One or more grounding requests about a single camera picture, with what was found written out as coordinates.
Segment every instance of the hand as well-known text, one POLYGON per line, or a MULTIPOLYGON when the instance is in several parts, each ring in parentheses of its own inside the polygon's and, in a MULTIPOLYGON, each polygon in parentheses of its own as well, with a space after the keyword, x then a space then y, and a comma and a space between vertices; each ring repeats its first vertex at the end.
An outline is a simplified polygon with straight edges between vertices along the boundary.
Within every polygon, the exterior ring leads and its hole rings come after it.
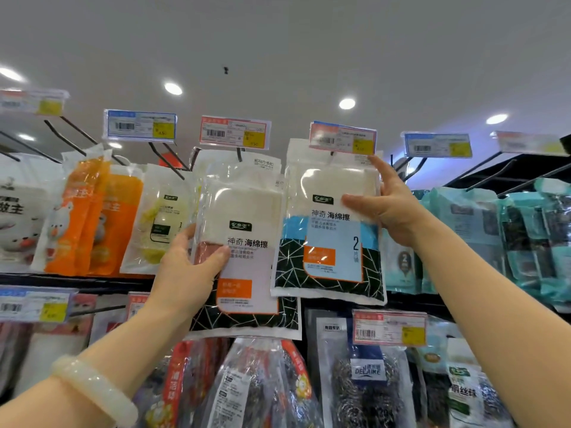
POLYGON ((355 212, 374 220, 380 219, 396 243, 414 248, 416 235, 422 231, 422 227, 438 223, 438 219, 420 205, 389 164, 377 156, 369 156, 369 161, 381 174, 381 196, 345 194, 341 201, 355 212))
POLYGON ((145 307, 171 310, 190 321, 208 299, 212 281, 230 258, 230 248, 221 246, 204 263, 192 265, 188 246, 195 228, 195 224, 188 226, 172 241, 161 259, 145 307))

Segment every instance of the ceiling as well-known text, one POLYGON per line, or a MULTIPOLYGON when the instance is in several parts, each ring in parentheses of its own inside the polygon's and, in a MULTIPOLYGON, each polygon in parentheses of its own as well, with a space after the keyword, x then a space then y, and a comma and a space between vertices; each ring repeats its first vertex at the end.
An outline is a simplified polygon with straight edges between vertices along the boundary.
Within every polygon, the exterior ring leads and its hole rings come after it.
MULTIPOLYGON (((495 153, 496 128, 571 133, 571 0, 2 0, 2 10, 0 65, 67 90, 65 115, 96 139, 104 108, 175 112, 185 160, 204 114, 271 120, 269 154, 282 159, 313 120, 377 129, 377 148, 395 157, 403 130, 469 133, 471 161, 428 160, 410 179, 428 188, 495 153), (344 97, 356 106, 340 109, 344 97), (506 122, 485 124, 502 112, 506 122)), ((0 129, 67 149, 41 117, 1 115, 0 129)), ((120 154, 157 161, 146 143, 120 154)))

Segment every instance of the orange package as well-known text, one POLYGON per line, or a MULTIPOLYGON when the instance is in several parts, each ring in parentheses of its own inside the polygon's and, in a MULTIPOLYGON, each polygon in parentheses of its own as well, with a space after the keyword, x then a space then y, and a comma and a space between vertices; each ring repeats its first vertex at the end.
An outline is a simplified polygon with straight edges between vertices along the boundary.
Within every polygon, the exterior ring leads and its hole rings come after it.
POLYGON ((47 273, 74 276, 77 249, 83 225, 89 214, 99 173, 109 153, 101 144, 85 150, 86 157, 76 152, 62 153, 64 170, 71 170, 61 200, 48 216, 42 229, 32 268, 47 273))
POLYGON ((110 179, 110 171, 111 163, 103 162, 99 169, 99 177, 97 178, 95 190, 91 196, 89 212, 85 218, 75 254, 75 274, 77 276, 85 276, 89 272, 91 250, 95 242, 95 233, 99 230, 101 225, 103 200, 110 179))
POLYGON ((91 251, 89 274, 119 274, 143 192, 142 179, 143 171, 135 165, 111 167, 91 251))

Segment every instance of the black geometric pattern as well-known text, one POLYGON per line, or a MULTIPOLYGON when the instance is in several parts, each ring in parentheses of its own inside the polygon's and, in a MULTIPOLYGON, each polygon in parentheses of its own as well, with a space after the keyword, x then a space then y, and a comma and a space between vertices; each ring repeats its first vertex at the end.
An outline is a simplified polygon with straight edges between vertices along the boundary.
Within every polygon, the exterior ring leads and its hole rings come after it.
POLYGON ((208 300, 192 319, 190 331, 209 331, 218 328, 288 328, 297 330, 297 298, 278 297, 277 314, 226 314, 218 309, 216 303, 216 291, 218 279, 214 285, 208 300))
POLYGON ((352 295, 364 295, 385 301, 381 278, 381 255, 377 249, 363 248, 363 282, 313 278, 303 268, 305 240, 283 238, 277 257, 276 287, 332 290, 352 295))

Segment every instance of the bracelet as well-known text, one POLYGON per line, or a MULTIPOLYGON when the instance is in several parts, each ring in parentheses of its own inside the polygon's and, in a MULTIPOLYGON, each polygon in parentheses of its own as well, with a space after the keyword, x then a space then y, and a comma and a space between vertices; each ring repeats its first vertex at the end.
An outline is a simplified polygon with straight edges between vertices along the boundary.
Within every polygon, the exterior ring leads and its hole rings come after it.
POLYGON ((69 383, 110 416, 119 428, 131 428, 139 411, 127 396, 88 364, 64 355, 51 366, 56 377, 69 383))

